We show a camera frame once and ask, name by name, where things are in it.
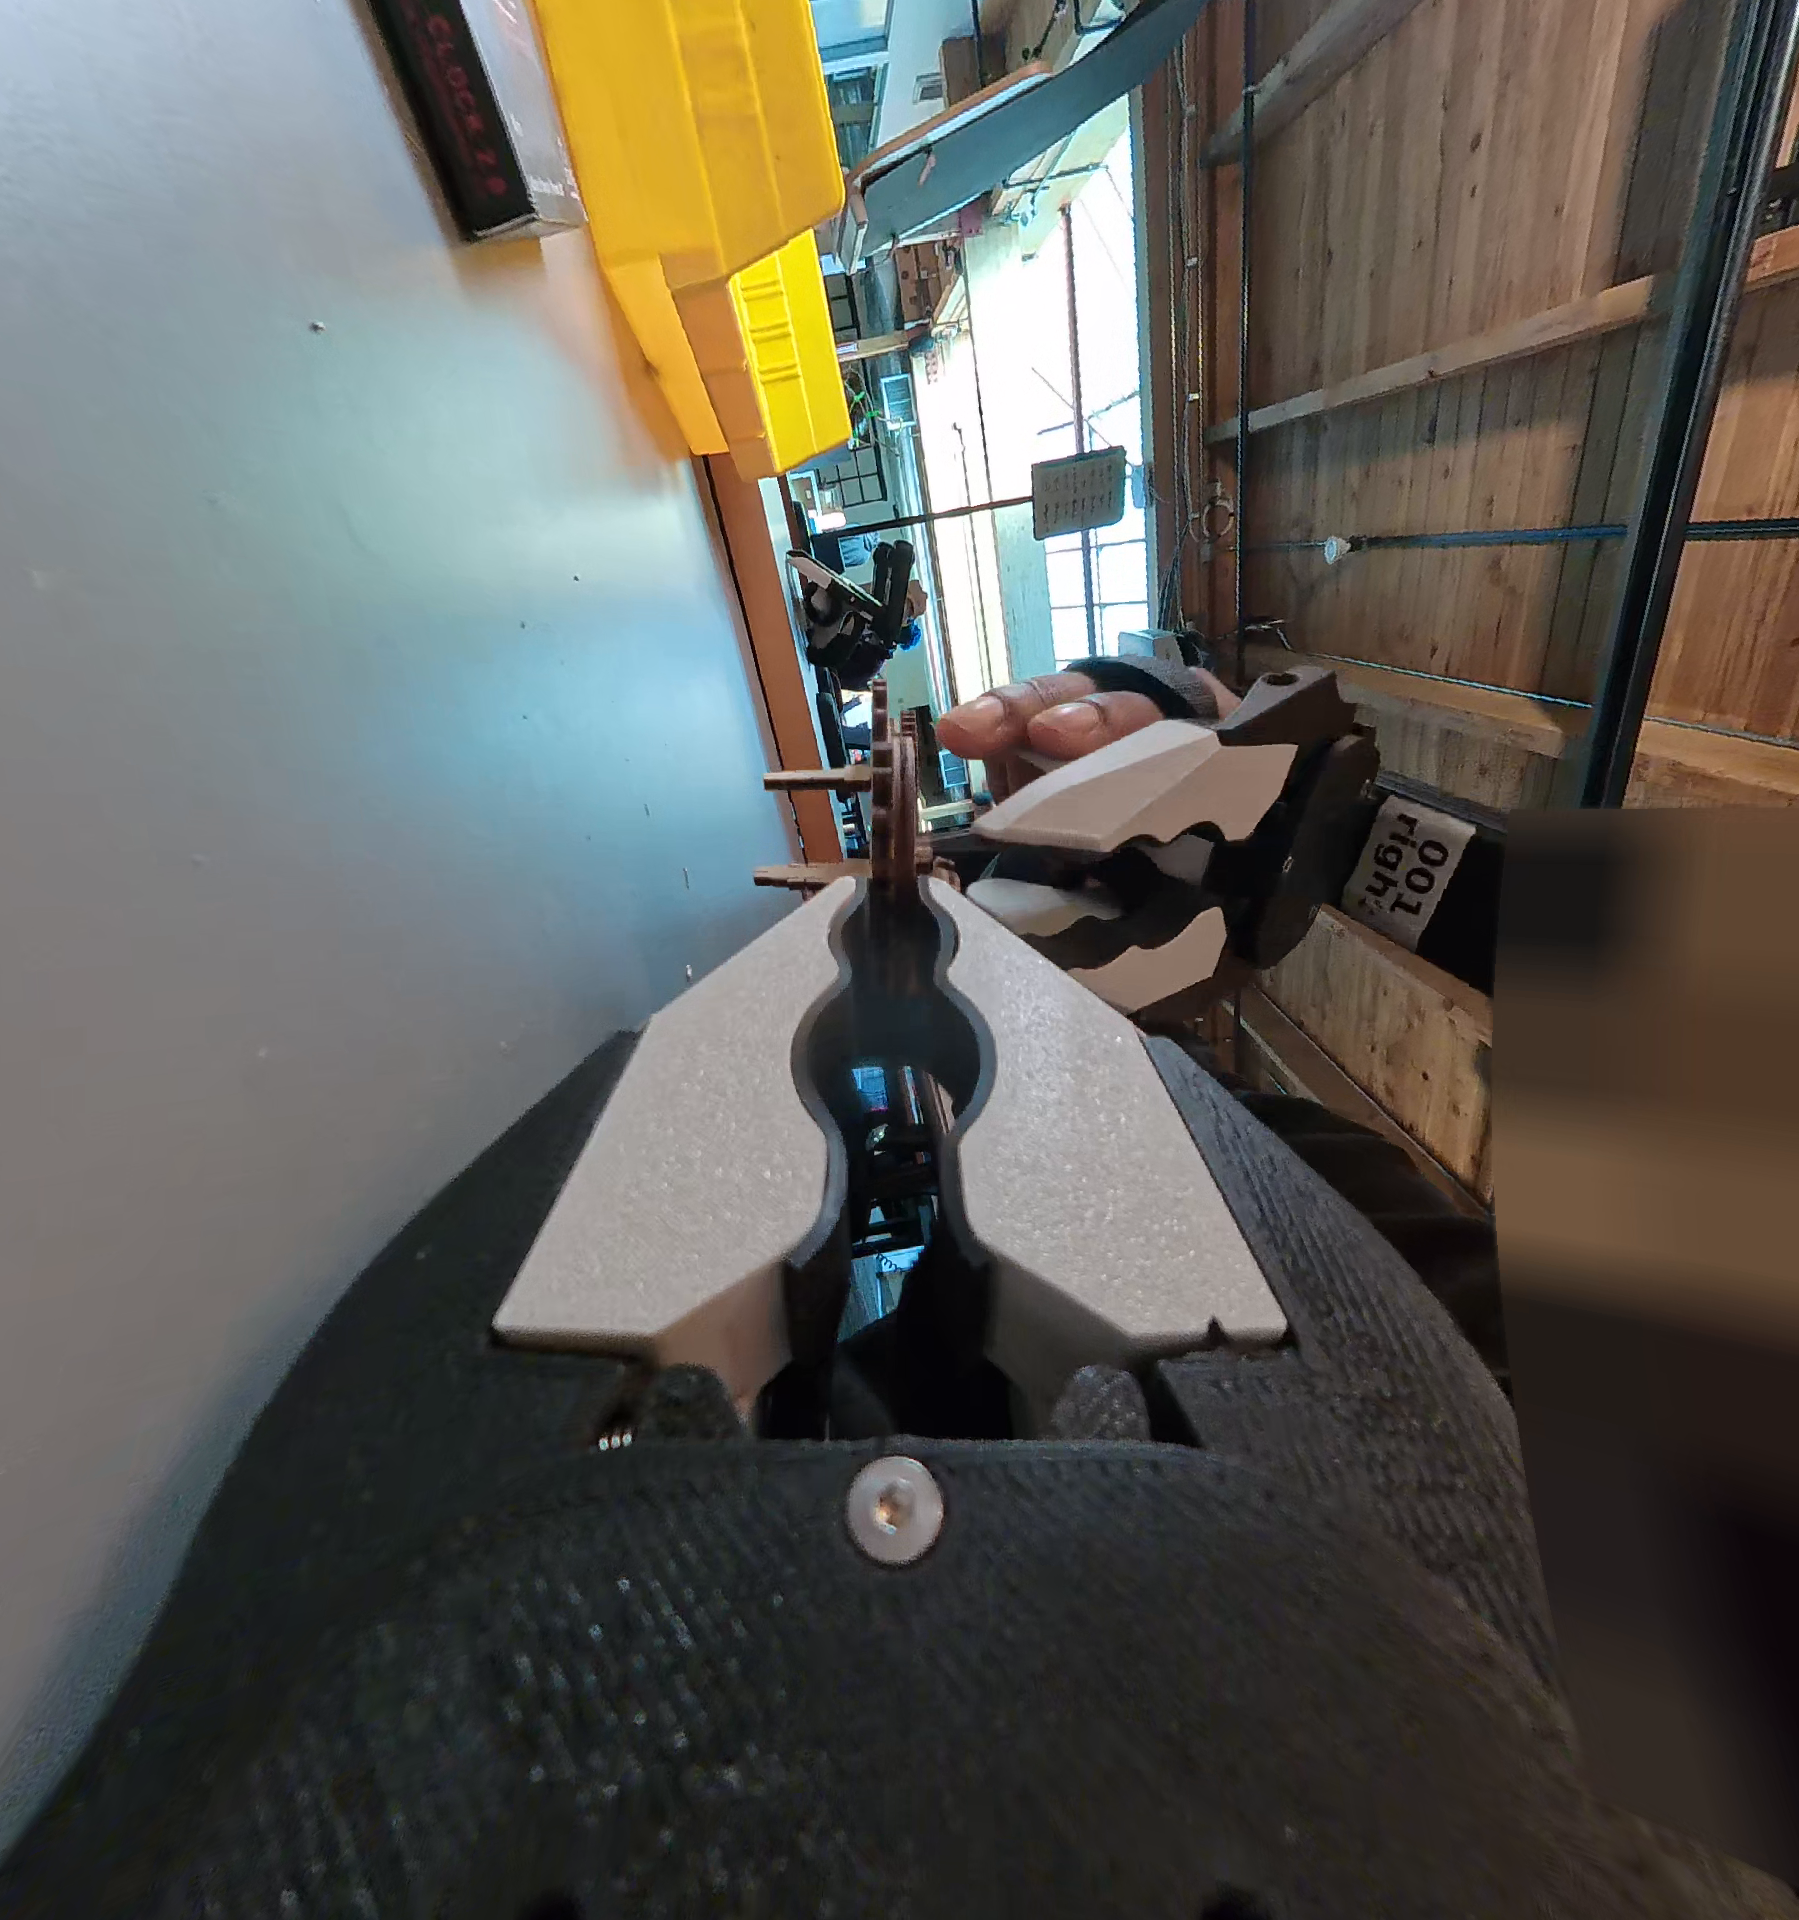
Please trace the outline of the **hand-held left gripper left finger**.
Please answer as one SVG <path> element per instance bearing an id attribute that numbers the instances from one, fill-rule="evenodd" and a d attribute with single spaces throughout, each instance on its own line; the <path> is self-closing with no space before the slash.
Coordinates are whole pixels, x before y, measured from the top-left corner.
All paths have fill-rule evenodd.
<path id="1" fill-rule="evenodd" d="M 739 1409 L 791 1366 L 788 1279 L 845 1202 L 800 1059 L 863 904 L 828 881 L 646 1020 L 494 1308 L 503 1348 L 705 1369 Z"/>

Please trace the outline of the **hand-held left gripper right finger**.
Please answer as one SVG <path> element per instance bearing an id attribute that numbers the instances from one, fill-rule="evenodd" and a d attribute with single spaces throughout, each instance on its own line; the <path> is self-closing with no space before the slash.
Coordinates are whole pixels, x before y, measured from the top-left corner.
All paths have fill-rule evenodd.
<path id="1" fill-rule="evenodd" d="M 1270 1351 L 1289 1318 L 1139 1027 L 939 880 L 939 993 L 977 1039 L 951 1214 L 983 1357 L 1040 1424 L 1080 1369 Z"/>

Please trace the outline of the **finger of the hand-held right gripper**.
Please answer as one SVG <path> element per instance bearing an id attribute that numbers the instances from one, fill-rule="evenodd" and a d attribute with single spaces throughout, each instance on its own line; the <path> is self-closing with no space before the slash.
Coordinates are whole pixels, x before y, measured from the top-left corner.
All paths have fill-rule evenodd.
<path id="1" fill-rule="evenodd" d="M 1195 722 L 1164 719 L 1055 762 L 972 829 L 991 844 L 1040 850 L 1122 850 L 1194 832 L 1245 844 L 1280 802 L 1297 753 L 1295 743 L 1230 743 Z"/>
<path id="2" fill-rule="evenodd" d="M 1018 875 L 980 875 L 967 898 L 1122 1014 L 1209 984 L 1227 953 L 1219 899 L 1164 874 L 1131 899 L 1107 881 Z"/>

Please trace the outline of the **wooden gear assembly with pegs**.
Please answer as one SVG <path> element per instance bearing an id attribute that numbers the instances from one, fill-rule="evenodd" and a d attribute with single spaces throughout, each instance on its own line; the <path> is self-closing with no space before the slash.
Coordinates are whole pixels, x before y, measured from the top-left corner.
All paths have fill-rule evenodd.
<path id="1" fill-rule="evenodd" d="M 939 923 L 919 890 L 919 768 L 915 728 L 888 704 L 886 683 L 869 693 L 870 746 L 842 768 L 788 768 L 767 778 L 785 796 L 864 802 L 864 857 L 755 866 L 757 887 L 800 898 L 833 881 L 852 884 L 845 914 L 845 989 L 851 1032 L 864 1056 L 921 1068 L 933 1050 L 933 968 Z"/>

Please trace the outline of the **person's right hand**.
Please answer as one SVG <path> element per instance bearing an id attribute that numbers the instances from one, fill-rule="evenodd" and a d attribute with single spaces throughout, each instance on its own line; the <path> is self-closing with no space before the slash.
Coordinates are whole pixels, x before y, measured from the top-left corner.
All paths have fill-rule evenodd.
<path id="1" fill-rule="evenodd" d="M 991 798 L 1004 802 L 1040 772 L 1155 722 L 1218 722 L 1239 705 L 1240 693 L 1195 664 L 1101 656 L 964 699 L 937 719 L 933 734 L 942 752 L 975 760 Z"/>

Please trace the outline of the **person's black printed hoodie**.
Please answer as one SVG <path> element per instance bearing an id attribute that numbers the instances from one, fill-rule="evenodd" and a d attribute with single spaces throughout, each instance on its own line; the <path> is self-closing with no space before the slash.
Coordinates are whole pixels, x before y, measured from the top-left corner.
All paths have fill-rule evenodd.
<path id="1" fill-rule="evenodd" d="M 1222 1088 L 1304 1158 L 1418 1273 L 1495 1375 L 1509 1370 L 1495 1226 L 1461 1209 L 1410 1154 L 1315 1100 Z"/>

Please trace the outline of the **sign on black pole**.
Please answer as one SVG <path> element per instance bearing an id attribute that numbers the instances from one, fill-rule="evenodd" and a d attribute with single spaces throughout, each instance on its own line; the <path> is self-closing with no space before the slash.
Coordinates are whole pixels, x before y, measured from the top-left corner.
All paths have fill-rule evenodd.
<path id="1" fill-rule="evenodd" d="M 1122 444 L 1080 449 L 1064 458 L 1034 462 L 1030 492 L 1013 497 L 983 497 L 942 509 L 915 509 L 863 523 L 821 523 L 816 534 L 875 537 L 910 531 L 951 519 L 1030 512 L 1033 540 L 1085 537 L 1118 523 L 1131 500 L 1131 455 Z"/>

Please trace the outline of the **wood-edged grey table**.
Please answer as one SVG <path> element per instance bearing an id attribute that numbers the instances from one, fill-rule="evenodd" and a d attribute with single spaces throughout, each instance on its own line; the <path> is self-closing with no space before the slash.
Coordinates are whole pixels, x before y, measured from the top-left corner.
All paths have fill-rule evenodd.
<path id="1" fill-rule="evenodd" d="M 705 514 L 736 598 L 743 653 L 763 704 L 767 768 L 816 772 L 824 746 L 804 658 L 793 631 L 782 564 L 782 519 L 769 514 L 776 492 L 739 474 L 731 453 L 700 455 Z"/>

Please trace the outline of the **yellow plastic bin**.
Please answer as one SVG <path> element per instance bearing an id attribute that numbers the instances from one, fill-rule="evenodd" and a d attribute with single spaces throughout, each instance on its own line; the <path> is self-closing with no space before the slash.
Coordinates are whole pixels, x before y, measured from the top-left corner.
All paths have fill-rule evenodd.
<path id="1" fill-rule="evenodd" d="M 845 207 L 804 2 L 533 2 L 600 274 L 696 455 L 852 433 L 816 230 Z"/>

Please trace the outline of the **black puzzle box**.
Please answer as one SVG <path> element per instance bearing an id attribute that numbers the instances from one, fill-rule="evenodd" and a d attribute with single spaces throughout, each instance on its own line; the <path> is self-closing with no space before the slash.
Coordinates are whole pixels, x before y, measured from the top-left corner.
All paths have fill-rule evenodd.
<path id="1" fill-rule="evenodd" d="M 366 2 L 469 245 L 585 222 L 530 2 Z"/>

